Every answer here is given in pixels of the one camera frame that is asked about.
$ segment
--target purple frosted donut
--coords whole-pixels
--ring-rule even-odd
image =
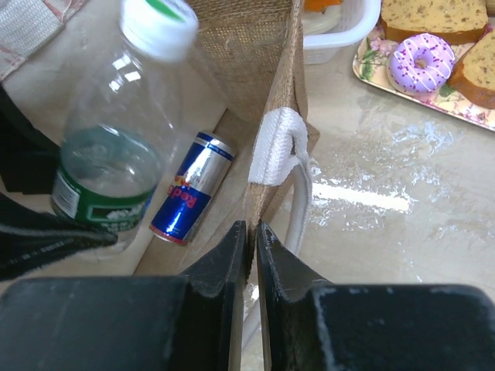
[[[456,56],[444,39],[422,33],[398,45],[388,60],[387,75],[404,94],[427,94],[446,83],[455,61]]]

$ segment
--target white bottle cap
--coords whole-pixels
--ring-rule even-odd
[[[179,62],[196,40],[198,18],[182,0],[122,0],[121,31],[151,58]]]

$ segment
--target barcode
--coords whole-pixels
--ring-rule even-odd
[[[71,218],[76,216],[79,193],[70,188],[59,172],[56,174],[55,187],[53,187],[53,201]]]

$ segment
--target clear plastic bottle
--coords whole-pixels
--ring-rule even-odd
[[[120,45],[81,83],[52,193],[55,213],[118,234],[99,258],[131,244],[185,130],[179,65],[198,21],[181,0],[123,0],[120,28]]]

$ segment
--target energy drink can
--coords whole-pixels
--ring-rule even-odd
[[[217,136],[199,132],[149,226],[153,233],[163,240],[187,244],[234,156],[233,149]]]

